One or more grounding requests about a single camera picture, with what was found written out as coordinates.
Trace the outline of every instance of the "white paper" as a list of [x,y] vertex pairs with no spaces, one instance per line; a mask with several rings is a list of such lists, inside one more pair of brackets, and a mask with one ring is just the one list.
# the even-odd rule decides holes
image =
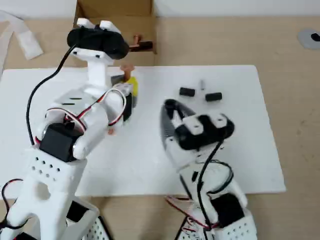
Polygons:
[[8,21],[9,26],[0,33],[0,79],[5,64],[10,38],[15,33],[23,54],[27,60],[33,59],[41,54],[41,49],[34,34],[29,30],[25,22],[5,11],[0,10],[0,22]]
[[[0,81],[1,134],[0,184],[24,176],[30,146],[26,105],[34,86],[55,69],[11,69]],[[110,67],[110,74],[119,68]],[[79,196],[185,194],[160,138],[160,109],[165,99],[177,99],[201,112],[218,110],[235,123],[234,134],[216,155],[229,163],[245,193],[283,192],[286,187],[278,152],[254,66],[136,67],[138,104],[130,122],[116,136],[107,136],[88,156],[88,165],[77,190]],[[64,68],[35,94],[31,127],[43,119],[50,103],[81,86],[85,68]],[[200,92],[222,92],[220,102],[207,103]],[[179,97],[179,88],[196,89],[194,98]],[[8,189],[16,197],[18,187]]]

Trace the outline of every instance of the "hole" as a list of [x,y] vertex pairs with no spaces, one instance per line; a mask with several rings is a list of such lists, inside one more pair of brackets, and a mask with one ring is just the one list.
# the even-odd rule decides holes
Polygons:
[[320,42],[320,36],[318,33],[311,34],[311,38],[313,41]]
[[39,182],[35,187],[35,194],[39,200],[48,200],[50,198],[50,192],[47,185]]
[[196,181],[196,179],[197,179],[197,177],[198,177],[198,173],[199,173],[198,171],[194,171],[194,172],[193,172],[192,178],[191,178],[192,182]]

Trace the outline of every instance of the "yellow object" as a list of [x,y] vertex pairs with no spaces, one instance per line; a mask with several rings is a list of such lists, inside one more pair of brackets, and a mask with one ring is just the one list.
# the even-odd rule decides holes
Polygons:
[[134,76],[132,76],[125,83],[133,85],[133,93],[132,94],[133,94],[134,97],[137,97],[138,96],[138,82],[137,82],[137,79]]

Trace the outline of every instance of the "white cloth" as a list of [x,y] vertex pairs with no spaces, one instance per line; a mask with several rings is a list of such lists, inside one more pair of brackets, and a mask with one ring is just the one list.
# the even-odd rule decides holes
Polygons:
[[9,42],[13,32],[15,33],[27,60],[33,59],[44,53],[34,34],[29,30],[23,20],[0,10],[0,22],[6,21],[10,24],[0,35],[0,77],[3,72]]

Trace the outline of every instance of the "white wall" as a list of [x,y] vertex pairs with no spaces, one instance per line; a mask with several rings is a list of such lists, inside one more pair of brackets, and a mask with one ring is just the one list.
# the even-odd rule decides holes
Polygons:
[[155,0],[159,16],[320,15],[320,0]]
[[[0,10],[22,18],[66,18],[74,16],[76,2],[0,0]],[[155,0],[155,8],[159,16],[320,15],[320,0]]]
[[21,18],[72,18],[77,0],[0,0],[0,10]]

